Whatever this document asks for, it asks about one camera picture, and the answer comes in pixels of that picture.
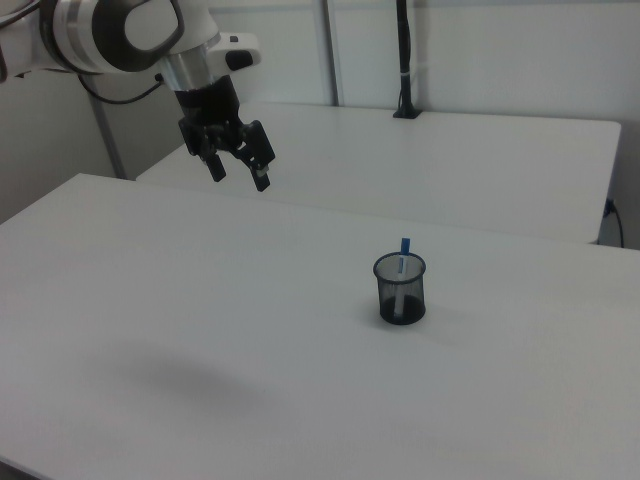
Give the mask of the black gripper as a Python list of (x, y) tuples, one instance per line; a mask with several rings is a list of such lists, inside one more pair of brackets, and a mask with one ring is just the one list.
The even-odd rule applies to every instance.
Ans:
[(256, 190), (270, 186), (269, 164), (275, 153), (258, 121), (243, 124), (239, 118), (240, 101), (229, 75), (201, 89), (176, 91), (183, 112), (178, 125), (192, 156), (202, 157), (214, 182), (226, 177), (217, 150), (231, 153), (250, 171)]

